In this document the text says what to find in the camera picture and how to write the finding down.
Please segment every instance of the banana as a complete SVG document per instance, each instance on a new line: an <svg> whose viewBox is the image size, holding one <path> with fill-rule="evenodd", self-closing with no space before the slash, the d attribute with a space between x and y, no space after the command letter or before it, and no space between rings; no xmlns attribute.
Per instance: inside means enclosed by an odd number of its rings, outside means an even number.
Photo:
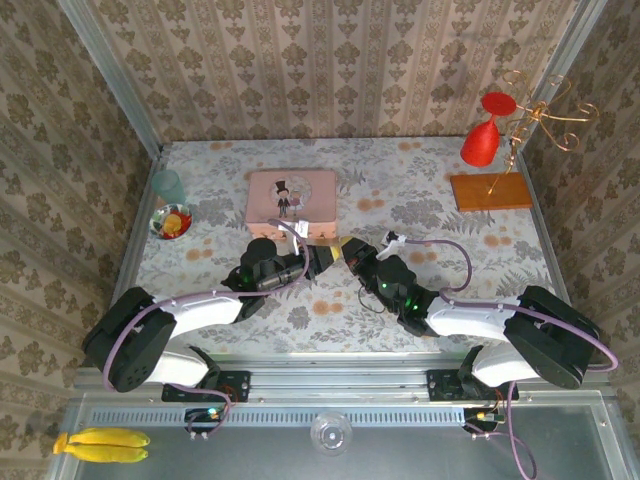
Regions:
<svg viewBox="0 0 640 480"><path fill-rule="evenodd" d="M142 432L126 428L86 428L75 435L71 435L69 443L144 447L149 445L151 440Z"/></svg>
<svg viewBox="0 0 640 480"><path fill-rule="evenodd" d="M136 463L149 456L144 448L114 445L70 445L68 435L61 433L53 446L53 453L70 453L78 460L93 463Z"/></svg>

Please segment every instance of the clear glass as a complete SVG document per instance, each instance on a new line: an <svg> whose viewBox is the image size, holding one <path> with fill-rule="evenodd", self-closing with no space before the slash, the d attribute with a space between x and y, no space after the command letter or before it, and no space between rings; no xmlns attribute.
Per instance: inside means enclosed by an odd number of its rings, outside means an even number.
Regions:
<svg viewBox="0 0 640 480"><path fill-rule="evenodd" d="M180 177L173 170L163 170L151 179L151 187L167 203L184 205L186 197Z"/></svg>
<svg viewBox="0 0 640 480"><path fill-rule="evenodd" d="M311 443L323 455L336 457L346 452L352 438L351 422L341 413L321 413L311 424Z"/></svg>

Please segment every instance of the black bracket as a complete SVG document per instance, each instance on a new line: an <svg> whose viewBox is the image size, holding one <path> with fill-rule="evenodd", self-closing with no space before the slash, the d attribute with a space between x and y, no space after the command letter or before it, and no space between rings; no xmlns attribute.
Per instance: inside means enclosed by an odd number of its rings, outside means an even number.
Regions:
<svg viewBox="0 0 640 480"><path fill-rule="evenodd" d="M215 385L203 387L198 384L196 388L218 390L229 395L233 403L247 403L251 391L251 372L244 370L223 370L219 372ZM220 403L221 400L217 395L187 393L171 385L164 385L162 388L163 402Z"/></svg>
<svg viewBox="0 0 640 480"><path fill-rule="evenodd" d="M498 400L498 393L506 399L509 393L509 383L503 383L497 388L491 388L475 378L471 369L482 346L473 347L462 361L458 370L428 370L427 387L429 400L432 402L455 402L470 400ZM518 387L513 391L512 400L518 400Z"/></svg>

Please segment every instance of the damask wallpaper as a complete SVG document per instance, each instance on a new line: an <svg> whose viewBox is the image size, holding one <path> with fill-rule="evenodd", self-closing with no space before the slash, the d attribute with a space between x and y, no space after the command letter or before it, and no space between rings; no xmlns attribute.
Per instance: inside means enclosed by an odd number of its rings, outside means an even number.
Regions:
<svg viewBox="0 0 640 480"><path fill-rule="evenodd" d="M0 479L40 478L149 169L55 1L0 1Z"/></svg>
<svg viewBox="0 0 640 480"><path fill-rule="evenodd" d="M92 0L161 142L462 135L576 0Z"/></svg>
<svg viewBox="0 0 640 480"><path fill-rule="evenodd" d="M611 0L568 76L560 100L600 109L566 154L537 131L525 158L576 307L606 332L621 359L611 376L640 451L640 2ZM555 129L561 135L563 126Z"/></svg>

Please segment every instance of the small bowl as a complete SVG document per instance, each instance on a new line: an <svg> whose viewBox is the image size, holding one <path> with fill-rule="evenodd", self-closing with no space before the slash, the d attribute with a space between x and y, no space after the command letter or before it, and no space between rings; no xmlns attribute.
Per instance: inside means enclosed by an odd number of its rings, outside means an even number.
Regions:
<svg viewBox="0 0 640 480"><path fill-rule="evenodd" d="M191 212L186 206L170 203L153 212L149 220L149 230L158 238L172 240L189 230L191 221Z"/></svg>

